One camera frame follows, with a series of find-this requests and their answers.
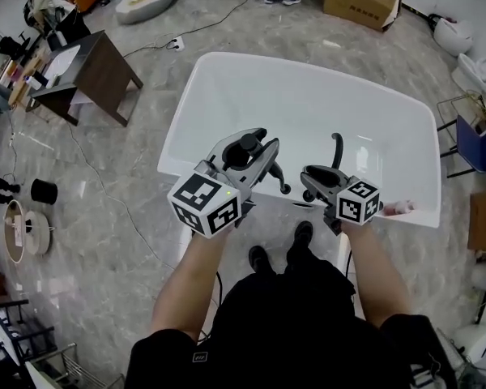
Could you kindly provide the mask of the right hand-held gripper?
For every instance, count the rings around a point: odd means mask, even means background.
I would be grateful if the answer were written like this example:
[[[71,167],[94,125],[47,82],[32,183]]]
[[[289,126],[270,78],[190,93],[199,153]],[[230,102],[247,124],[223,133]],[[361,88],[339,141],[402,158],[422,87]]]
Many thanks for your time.
[[[302,198],[307,203],[324,202],[324,222],[330,231],[341,234],[343,222],[363,226],[383,209],[380,190],[364,179],[348,184],[349,177],[338,169],[322,165],[307,165],[300,175],[305,190]],[[346,186],[335,193],[336,186]]]

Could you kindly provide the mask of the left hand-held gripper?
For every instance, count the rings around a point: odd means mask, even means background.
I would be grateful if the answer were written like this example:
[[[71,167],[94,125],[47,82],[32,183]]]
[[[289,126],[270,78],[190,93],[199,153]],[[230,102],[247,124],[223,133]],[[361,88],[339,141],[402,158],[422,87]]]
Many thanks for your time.
[[[205,238],[240,224],[255,207],[251,189],[223,170],[246,169],[250,163],[250,186],[256,186],[268,173],[280,180],[280,168],[275,162],[279,139],[262,145],[266,135],[265,128],[230,135],[212,148],[208,161],[200,161],[180,176],[167,196],[176,218]]]

